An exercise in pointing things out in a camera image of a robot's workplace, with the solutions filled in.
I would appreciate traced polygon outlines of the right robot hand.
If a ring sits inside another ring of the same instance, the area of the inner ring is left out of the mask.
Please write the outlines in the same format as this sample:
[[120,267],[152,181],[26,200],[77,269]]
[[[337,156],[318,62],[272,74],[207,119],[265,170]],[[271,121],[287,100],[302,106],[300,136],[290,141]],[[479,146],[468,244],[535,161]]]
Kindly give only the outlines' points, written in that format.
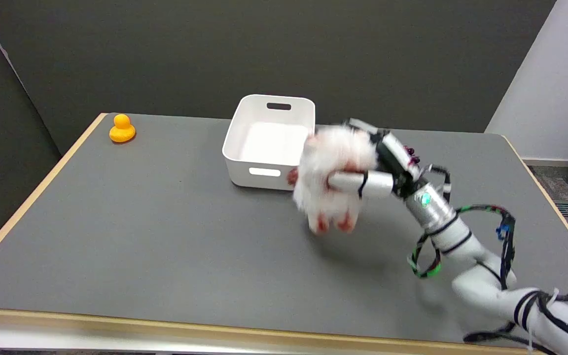
[[349,118],[344,125],[363,133],[375,148],[375,168],[355,168],[329,174],[329,188],[358,198],[386,198],[390,195],[406,199],[429,184],[407,146],[388,129],[378,128],[362,120]]

